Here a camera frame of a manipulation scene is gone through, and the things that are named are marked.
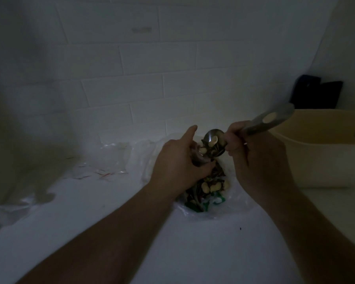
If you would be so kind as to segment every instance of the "person's right arm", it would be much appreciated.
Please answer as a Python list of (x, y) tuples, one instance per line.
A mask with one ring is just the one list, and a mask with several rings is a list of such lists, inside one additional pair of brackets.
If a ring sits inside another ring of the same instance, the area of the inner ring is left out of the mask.
[(242, 136), (244, 125), (225, 133), (237, 179), (274, 221), (305, 281), (355, 283), (355, 245), (297, 188), (284, 143), (270, 133)]

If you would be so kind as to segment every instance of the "person's left arm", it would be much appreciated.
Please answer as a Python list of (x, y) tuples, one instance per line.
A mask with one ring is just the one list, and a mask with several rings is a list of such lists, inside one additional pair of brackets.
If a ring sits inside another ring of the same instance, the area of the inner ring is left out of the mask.
[(210, 174), (214, 162), (195, 167), (190, 145), (197, 126), (170, 140), (150, 182), (123, 206), (39, 263), (18, 283), (128, 283), (142, 262), (176, 196)]

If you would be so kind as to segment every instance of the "spoon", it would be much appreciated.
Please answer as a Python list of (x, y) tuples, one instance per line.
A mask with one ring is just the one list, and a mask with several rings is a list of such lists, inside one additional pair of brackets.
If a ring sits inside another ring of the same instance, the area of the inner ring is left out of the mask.
[[(252, 135), (267, 131), (275, 126), (285, 122), (294, 113), (294, 105), (286, 103), (268, 110), (252, 121), (250, 121), (244, 128), (241, 129), (241, 135)], [(227, 142), (225, 140), (224, 132), (221, 129), (211, 129), (204, 136), (203, 142), (206, 142), (209, 147), (215, 149), (213, 157), (218, 157), (225, 152)]]

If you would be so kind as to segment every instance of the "wall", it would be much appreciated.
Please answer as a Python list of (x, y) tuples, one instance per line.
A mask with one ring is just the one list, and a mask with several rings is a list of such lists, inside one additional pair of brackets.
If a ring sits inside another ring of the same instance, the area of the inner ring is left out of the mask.
[(344, 81), (338, 108), (355, 110), (355, 0), (339, 0), (310, 73)]
[(0, 115), (29, 163), (287, 101), (337, 0), (0, 0)]

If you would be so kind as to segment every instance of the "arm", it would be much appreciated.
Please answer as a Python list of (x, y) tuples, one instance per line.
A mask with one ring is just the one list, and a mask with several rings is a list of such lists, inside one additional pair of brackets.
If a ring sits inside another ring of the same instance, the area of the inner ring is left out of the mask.
[(295, 186), (284, 144), (270, 133), (225, 133), (237, 179), (269, 214), (307, 283), (355, 283), (355, 245)]
[(189, 147), (197, 127), (170, 140), (151, 180), (119, 209), (46, 258), (18, 283), (127, 283), (146, 254), (176, 196), (210, 174), (214, 163), (193, 166)]

